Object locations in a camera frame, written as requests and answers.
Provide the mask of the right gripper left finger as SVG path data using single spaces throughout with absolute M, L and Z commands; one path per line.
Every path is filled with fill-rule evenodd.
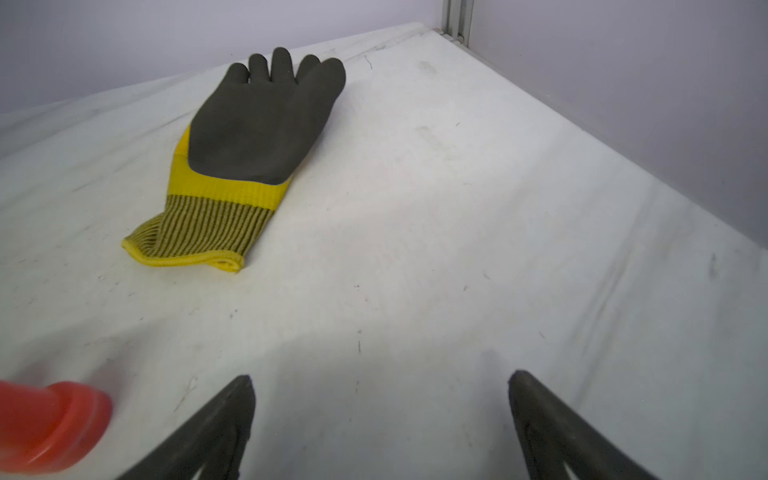
M 238 479 L 255 409 L 251 378 L 234 378 L 121 478 Z

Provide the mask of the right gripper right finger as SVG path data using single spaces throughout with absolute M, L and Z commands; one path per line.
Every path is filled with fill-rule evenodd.
M 531 479 L 652 479 L 534 375 L 508 381 L 515 430 Z

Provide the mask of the red stamp cluster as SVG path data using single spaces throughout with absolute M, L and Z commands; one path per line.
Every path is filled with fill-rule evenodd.
M 1 470 L 59 472 L 82 460 L 104 435 L 113 403 L 103 391 L 76 382 L 45 388 L 1 383 Z

